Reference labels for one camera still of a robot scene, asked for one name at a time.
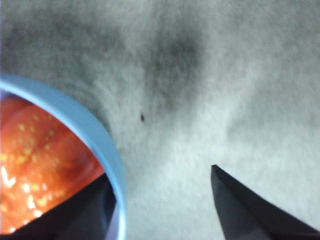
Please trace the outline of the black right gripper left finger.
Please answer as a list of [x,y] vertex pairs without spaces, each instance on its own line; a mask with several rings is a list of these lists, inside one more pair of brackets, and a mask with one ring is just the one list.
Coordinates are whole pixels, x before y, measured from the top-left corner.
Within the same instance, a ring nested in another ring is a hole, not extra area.
[[68,200],[2,240],[104,240],[116,199],[103,174]]

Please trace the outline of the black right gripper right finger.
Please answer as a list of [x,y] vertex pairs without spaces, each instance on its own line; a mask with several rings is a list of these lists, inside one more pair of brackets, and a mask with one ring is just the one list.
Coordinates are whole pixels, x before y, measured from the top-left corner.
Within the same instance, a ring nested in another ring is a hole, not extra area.
[[211,167],[215,209],[227,240],[318,240],[319,230],[266,201],[225,172]]

